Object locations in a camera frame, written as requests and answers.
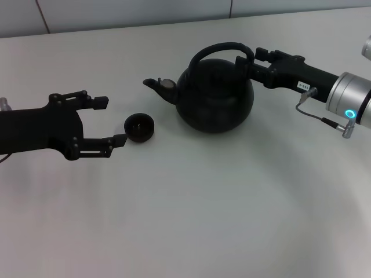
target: connector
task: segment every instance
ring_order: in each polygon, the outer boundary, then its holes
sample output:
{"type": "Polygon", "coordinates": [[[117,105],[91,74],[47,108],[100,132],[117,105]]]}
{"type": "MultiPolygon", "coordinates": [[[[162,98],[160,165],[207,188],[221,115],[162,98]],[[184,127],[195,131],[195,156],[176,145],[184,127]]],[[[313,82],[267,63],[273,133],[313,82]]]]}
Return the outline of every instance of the connector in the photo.
{"type": "Polygon", "coordinates": [[[345,126],[345,129],[344,129],[344,132],[343,132],[343,138],[349,139],[352,136],[354,126],[355,126],[355,121],[354,120],[349,120],[349,122],[345,126]]]}
{"type": "Polygon", "coordinates": [[[316,96],[317,95],[317,92],[318,91],[317,91],[317,88],[316,87],[310,88],[308,91],[306,91],[305,93],[302,93],[301,94],[299,103],[300,104],[303,104],[308,98],[313,97],[313,96],[316,96]]]}

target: black kettle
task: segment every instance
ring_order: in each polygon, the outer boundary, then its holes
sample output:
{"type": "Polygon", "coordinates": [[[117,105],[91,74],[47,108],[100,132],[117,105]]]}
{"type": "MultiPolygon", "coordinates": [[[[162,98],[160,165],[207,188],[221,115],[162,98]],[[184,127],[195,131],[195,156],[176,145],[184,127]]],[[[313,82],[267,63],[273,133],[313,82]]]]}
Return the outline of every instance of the black kettle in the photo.
{"type": "Polygon", "coordinates": [[[251,111],[254,91],[244,65],[252,62],[254,53],[247,46],[218,43],[197,53],[177,84],[160,78],[146,79],[143,84],[175,104],[179,115],[193,128],[221,133],[240,125],[251,111]],[[235,64],[222,59],[202,60],[214,52],[232,49],[244,52],[246,58],[237,57],[235,64]]]}

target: table surface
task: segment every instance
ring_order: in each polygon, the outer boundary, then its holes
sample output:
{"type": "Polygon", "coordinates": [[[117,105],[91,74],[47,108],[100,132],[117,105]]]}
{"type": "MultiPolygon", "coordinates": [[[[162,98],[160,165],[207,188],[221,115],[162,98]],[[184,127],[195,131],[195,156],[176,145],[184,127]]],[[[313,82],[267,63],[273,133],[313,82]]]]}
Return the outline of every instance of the table surface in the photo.
{"type": "MultiPolygon", "coordinates": [[[[203,134],[141,82],[176,80],[226,41],[370,79],[370,25],[371,8],[359,8],[1,39],[13,109],[85,89],[110,98],[79,112],[85,137],[121,133],[136,112],[154,118],[155,134],[110,159],[41,150],[2,163],[0,277],[369,278],[370,130],[345,140],[296,112],[298,93],[253,82],[247,120],[203,134]]],[[[345,122],[315,100],[303,109],[345,122]]]]}

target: sticker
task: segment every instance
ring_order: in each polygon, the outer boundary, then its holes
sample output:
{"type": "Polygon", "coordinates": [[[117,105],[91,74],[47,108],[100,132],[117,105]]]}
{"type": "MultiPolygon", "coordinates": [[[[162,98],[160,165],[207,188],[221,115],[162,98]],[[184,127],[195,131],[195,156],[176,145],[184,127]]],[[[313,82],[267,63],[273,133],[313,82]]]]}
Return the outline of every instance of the sticker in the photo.
{"type": "Polygon", "coordinates": [[[300,88],[300,89],[303,89],[305,91],[309,91],[309,89],[311,88],[310,85],[305,84],[305,83],[300,82],[300,81],[297,83],[297,87],[300,88]]]}

